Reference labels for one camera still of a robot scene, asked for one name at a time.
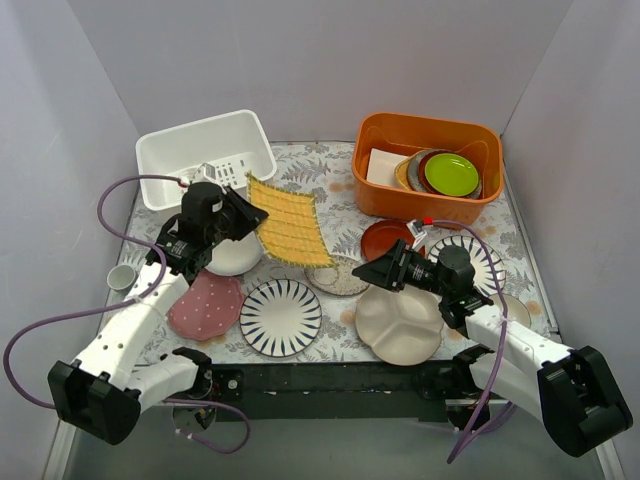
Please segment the yellow woven bamboo mat plate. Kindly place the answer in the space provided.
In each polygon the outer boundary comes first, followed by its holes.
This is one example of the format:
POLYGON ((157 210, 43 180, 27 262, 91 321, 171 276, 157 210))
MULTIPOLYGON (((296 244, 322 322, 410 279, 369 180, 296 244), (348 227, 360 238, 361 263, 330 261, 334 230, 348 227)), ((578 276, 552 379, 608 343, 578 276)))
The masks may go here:
POLYGON ((268 213, 257 228, 264 252, 290 266, 333 267, 316 214, 315 196, 269 185, 251 173, 246 178, 249 202, 268 213))

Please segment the blue striped white plate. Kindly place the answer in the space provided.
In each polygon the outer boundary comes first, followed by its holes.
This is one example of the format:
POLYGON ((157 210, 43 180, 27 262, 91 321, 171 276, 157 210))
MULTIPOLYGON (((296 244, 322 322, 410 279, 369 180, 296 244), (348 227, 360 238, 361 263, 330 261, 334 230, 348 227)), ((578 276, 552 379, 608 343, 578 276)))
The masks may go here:
POLYGON ((273 279, 254 288, 240 310, 240 331, 255 351, 271 358, 295 356, 320 331, 322 307, 304 283, 273 279))

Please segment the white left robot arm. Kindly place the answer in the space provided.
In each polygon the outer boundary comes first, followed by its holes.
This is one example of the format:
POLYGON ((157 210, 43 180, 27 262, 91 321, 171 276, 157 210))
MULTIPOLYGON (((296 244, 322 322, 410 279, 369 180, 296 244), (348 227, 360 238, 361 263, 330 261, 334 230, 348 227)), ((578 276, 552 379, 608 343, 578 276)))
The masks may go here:
POLYGON ((96 338, 73 361, 58 361, 47 380, 59 418, 111 445, 141 414, 173 396, 193 403, 209 396, 213 366, 204 353, 180 347, 154 365, 137 358, 173 305, 225 240, 240 241, 268 217, 231 187, 188 186, 178 214, 150 244, 137 284, 96 338))

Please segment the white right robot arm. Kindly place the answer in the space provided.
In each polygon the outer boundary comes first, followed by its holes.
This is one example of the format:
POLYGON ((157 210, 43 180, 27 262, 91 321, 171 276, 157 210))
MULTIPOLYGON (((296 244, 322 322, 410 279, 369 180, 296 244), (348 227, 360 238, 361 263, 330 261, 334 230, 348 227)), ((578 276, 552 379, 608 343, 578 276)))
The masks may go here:
POLYGON ((411 285, 440 296, 444 322, 477 344, 453 371, 454 389, 469 398, 488 389, 515 404, 536 417, 568 455, 580 457, 632 427, 632 413, 604 356, 506 320, 499 305, 475 287, 464 248, 447 246, 430 261, 399 240, 352 273, 388 291, 411 285))

